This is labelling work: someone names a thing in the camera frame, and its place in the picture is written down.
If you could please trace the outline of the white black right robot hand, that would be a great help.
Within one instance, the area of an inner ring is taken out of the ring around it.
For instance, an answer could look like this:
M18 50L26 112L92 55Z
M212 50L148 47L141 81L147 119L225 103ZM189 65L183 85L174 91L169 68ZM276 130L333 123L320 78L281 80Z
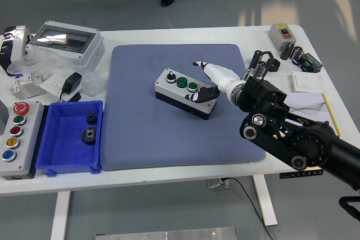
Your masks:
M214 87L200 90L195 94L185 95L185 99L194 103L204 103L217 99L220 93L225 93L231 103L237 105L236 95L243 88L245 81L235 74L232 70L210 64L204 61L196 61L194 66L200 66L205 75L215 84Z

